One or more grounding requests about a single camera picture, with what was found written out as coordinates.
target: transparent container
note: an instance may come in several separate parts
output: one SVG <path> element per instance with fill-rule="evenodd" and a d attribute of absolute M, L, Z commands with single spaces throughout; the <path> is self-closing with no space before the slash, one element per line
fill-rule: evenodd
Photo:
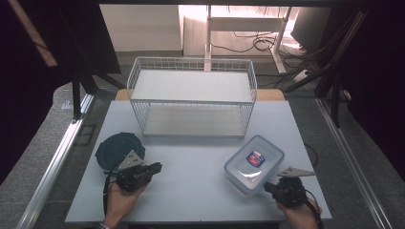
<path fill-rule="evenodd" d="M 284 152 L 260 135 L 251 138 L 224 166 L 232 183 L 244 194 L 258 192 L 277 170 Z"/>
<path fill-rule="evenodd" d="M 127 87 L 144 135 L 243 137 L 257 95 L 241 59 L 138 57 Z"/>

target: bracelet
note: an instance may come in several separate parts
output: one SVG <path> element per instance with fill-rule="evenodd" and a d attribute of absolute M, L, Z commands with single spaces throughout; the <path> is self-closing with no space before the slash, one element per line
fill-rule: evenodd
<path fill-rule="evenodd" d="M 111 228 L 105 225 L 104 222 L 99 222 L 97 225 L 97 229 L 111 229 Z"/>

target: white shelf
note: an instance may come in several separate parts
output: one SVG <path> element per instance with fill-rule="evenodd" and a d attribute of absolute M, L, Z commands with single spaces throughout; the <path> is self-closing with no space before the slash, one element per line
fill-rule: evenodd
<path fill-rule="evenodd" d="M 247 73 L 142 70 L 131 99 L 252 103 Z"/>
<path fill-rule="evenodd" d="M 144 135 L 244 136 L 239 106 L 151 106 Z"/>

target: wrist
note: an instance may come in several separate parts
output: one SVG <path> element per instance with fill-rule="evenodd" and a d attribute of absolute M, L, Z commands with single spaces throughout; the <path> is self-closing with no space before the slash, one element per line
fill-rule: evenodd
<path fill-rule="evenodd" d="M 105 217 L 103 223 L 108 227 L 106 229 L 114 229 L 117 228 L 121 219 L 109 217 L 108 215 Z"/>
<path fill-rule="evenodd" d="M 111 227 L 107 226 L 104 222 L 99 222 L 97 224 L 97 228 L 96 229 L 112 229 Z"/>
<path fill-rule="evenodd" d="M 288 224 L 293 229 L 316 229 L 318 225 L 316 224 L 315 217 L 313 214 L 297 213 L 291 209 L 283 211 L 286 215 Z"/>

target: metal rail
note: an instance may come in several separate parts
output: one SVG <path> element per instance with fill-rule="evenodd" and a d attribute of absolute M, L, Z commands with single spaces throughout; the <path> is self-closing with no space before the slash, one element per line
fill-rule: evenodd
<path fill-rule="evenodd" d="M 69 125 L 68 130 L 56 149 L 47 171 L 36 188 L 35 193 L 33 194 L 30 203 L 28 204 L 16 228 L 29 229 L 34 227 L 36 220 L 41 213 L 42 207 L 44 206 L 48 195 L 53 188 L 53 184 L 62 168 L 63 162 L 65 161 L 65 158 L 67 157 L 74 139 L 82 125 L 84 115 L 87 113 L 90 105 L 92 104 L 93 98 L 94 97 L 89 94 L 84 96 L 83 101 L 81 102 L 81 117 L 76 122 L 72 122 Z"/>
<path fill-rule="evenodd" d="M 356 182 L 358 189 L 360 190 L 363 199 L 366 201 L 367 206 L 369 207 L 370 212 L 377 224 L 378 228 L 393 228 L 387 219 L 387 216 L 384 212 L 384 209 L 378 200 L 378 197 L 374 193 L 370 183 L 367 181 L 366 176 L 358 164 L 349 143 L 346 141 L 343 133 L 339 128 L 333 123 L 333 120 L 330 118 L 330 108 L 326 103 L 324 98 L 316 98 L 319 108 L 321 109 L 322 115 L 327 121 L 328 126 L 330 127 L 330 132 L 332 133 L 336 143 L 342 153 L 343 158 L 345 158 L 346 163 L 349 167 L 349 170 L 352 173 L 354 181 Z"/>

